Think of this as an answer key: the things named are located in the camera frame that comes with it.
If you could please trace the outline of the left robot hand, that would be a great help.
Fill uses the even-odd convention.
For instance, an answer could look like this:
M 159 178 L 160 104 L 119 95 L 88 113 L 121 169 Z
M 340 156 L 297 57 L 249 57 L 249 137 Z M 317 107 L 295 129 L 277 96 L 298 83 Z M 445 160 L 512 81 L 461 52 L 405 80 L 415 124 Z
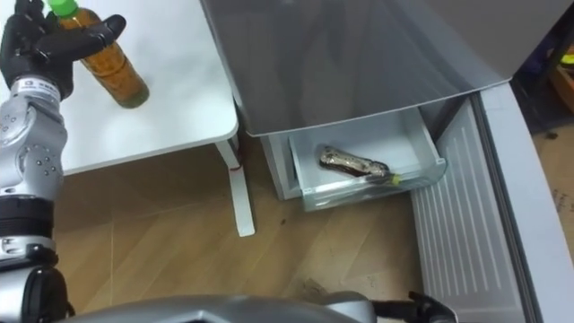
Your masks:
M 1 41 L 1 72 L 9 87 L 25 76 L 44 78 L 57 87 L 64 100 L 74 90 L 73 62 L 115 42 L 126 19 L 114 14 L 89 27 L 65 30 L 53 13 L 45 15 L 43 9 L 40 0 L 14 2 Z

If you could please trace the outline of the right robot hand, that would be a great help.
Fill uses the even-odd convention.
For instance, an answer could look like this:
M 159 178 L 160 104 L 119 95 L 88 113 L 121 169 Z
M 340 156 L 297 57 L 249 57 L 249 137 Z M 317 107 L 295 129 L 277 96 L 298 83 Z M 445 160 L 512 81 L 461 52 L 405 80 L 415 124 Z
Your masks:
M 406 323 L 458 323 L 456 313 L 429 295 L 409 292 L 408 301 L 371 301 L 377 317 Z

